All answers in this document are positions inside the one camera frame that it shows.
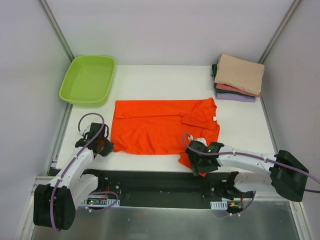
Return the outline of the orange t shirt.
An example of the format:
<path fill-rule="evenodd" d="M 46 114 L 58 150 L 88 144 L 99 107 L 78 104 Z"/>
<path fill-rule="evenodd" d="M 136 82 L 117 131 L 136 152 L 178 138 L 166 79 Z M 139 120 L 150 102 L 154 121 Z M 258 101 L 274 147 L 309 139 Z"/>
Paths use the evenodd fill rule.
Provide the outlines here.
<path fill-rule="evenodd" d="M 191 167 L 183 134 L 216 142 L 220 126 L 213 98 L 196 100 L 118 100 L 110 140 L 115 152 L 134 155 L 180 155 Z"/>

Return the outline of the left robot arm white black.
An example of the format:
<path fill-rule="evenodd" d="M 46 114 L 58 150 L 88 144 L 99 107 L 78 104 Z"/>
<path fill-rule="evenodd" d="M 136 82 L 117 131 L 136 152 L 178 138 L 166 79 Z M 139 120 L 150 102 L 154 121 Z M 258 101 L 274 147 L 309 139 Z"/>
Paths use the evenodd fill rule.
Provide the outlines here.
<path fill-rule="evenodd" d="M 104 180 L 84 171 L 95 157 L 106 157 L 114 150 L 113 143 L 108 140 L 109 127 L 93 122 L 81 135 L 58 174 L 35 189 L 33 223 L 36 226 L 68 230 L 85 198 L 92 192 L 99 195 L 105 191 Z"/>

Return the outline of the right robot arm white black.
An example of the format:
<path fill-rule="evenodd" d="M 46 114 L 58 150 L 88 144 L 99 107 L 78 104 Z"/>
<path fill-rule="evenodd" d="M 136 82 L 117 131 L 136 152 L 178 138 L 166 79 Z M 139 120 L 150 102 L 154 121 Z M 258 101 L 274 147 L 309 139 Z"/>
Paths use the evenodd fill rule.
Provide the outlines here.
<path fill-rule="evenodd" d="M 185 153 L 194 176 L 217 171 L 222 167 L 236 168 L 227 179 L 214 187 L 214 192 L 233 200 L 247 192 L 276 192 L 292 201 L 303 200 L 309 170 L 290 152 L 263 154 L 224 145 L 220 142 L 207 144 L 204 138 L 194 139 L 187 134 Z"/>

